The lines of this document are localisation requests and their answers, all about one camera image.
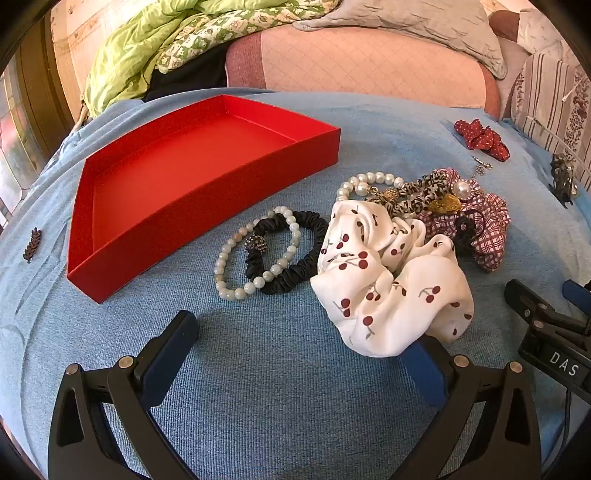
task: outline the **black cable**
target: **black cable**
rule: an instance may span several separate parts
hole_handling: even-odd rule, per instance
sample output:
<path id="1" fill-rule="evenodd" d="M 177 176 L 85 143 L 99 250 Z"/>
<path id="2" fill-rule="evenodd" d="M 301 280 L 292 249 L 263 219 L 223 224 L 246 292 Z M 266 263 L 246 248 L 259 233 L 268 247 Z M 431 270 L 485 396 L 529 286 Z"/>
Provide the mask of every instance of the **black cable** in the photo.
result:
<path id="1" fill-rule="evenodd" d="M 560 459 L 560 456 L 563 454 L 564 449 L 566 448 L 566 444 L 567 444 L 567 442 L 569 440 L 570 406 L 571 406 L 572 401 L 573 401 L 573 394 L 567 388 L 567 390 L 566 390 L 566 399 L 565 399 L 565 402 L 564 402 L 565 403 L 565 405 L 564 405 L 564 428 L 563 428 L 563 434 L 562 434 L 562 442 L 560 443 L 560 448 L 558 449 L 558 453 L 554 457 L 554 460 L 552 460 L 552 463 L 550 464 L 550 466 L 548 467 L 548 469 L 542 475 L 542 480 L 548 480 L 548 478 L 550 478 L 550 475 L 552 473 L 552 470 L 554 469 L 554 467 L 558 463 L 558 459 Z"/>

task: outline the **silver screw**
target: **silver screw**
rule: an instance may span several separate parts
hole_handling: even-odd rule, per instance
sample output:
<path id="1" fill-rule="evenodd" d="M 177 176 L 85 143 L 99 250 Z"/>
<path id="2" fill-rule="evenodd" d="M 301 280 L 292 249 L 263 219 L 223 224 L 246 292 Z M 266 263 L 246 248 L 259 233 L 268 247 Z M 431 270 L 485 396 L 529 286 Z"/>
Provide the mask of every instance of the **silver screw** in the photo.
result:
<path id="1" fill-rule="evenodd" d="M 78 365 L 78 364 L 68 365 L 66 367 L 66 375 L 74 375 L 78 371 L 79 368 L 80 368 L 80 365 Z"/>
<path id="2" fill-rule="evenodd" d="M 467 359 L 467 357 L 463 356 L 463 355 L 456 355 L 453 358 L 453 362 L 459 366 L 459 367 L 467 367 L 470 364 L 470 361 Z"/>
<path id="3" fill-rule="evenodd" d="M 519 362 L 511 362 L 509 368 L 511 368 L 516 374 L 520 374 L 523 371 L 523 366 Z"/>
<path id="4" fill-rule="evenodd" d="M 134 357 L 132 356 L 124 356 L 119 359 L 118 365 L 121 368 L 129 368 L 131 365 L 134 364 Z"/>

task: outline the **black satin hair tie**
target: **black satin hair tie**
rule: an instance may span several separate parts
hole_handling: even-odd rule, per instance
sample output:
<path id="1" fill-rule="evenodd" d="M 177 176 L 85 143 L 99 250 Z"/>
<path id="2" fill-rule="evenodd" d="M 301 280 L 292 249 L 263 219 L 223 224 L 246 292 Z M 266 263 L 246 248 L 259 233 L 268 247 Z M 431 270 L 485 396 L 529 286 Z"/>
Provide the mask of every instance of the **black satin hair tie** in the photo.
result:
<path id="1" fill-rule="evenodd" d="M 293 212 L 293 216 L 300 227 L 314 233 L 314 245 L 312 250 L 298 263 L 284 269 L 283 272 L 261 288 L 261 292 L 265 295 L 288 293 L 297 284 L 308 281 L 318 272 L 318 257 L 320 256 L 320 249 L 329 228 L 329 223 L 316 212 Z M 254 227 L 253 235 L 265 236 L 266 233 L 281 232 L 283 230 L 289 230 L 285 217 L 275 215 L 273 218 L 266 218 L 258 222 Z M 252 281 L 254 278 L 261 277 L 265 271 L 261 251 L 258 249 L 250 250 L 246 265 L 246 276 L 249 280 Z"/>

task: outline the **red box lid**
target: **red box lid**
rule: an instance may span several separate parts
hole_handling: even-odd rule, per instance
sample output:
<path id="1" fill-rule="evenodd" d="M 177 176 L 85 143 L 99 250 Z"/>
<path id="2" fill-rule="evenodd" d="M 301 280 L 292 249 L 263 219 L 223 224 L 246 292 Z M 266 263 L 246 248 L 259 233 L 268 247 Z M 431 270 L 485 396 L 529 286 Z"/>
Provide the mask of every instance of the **red box lid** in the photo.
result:
<path id="1" fill-rule="evenodd" d="M 86 160 L 67 278 L 103 302 L 216 225 L 334 165 L 339 140 L 332 125 L 228 95 L 127 133 Z"/>

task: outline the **black label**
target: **black label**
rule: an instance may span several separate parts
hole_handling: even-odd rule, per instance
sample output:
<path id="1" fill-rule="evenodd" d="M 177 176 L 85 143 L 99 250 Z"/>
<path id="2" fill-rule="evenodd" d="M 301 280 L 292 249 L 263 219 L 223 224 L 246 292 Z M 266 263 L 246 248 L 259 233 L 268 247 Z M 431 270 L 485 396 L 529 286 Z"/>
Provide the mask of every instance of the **black label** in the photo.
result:
<path id="1" fill-rule="evenodd" d="M 547 343 L 540 349 L 539 359 L 561 377 L 579 387 L 589 373 L 587 367 Z"/>

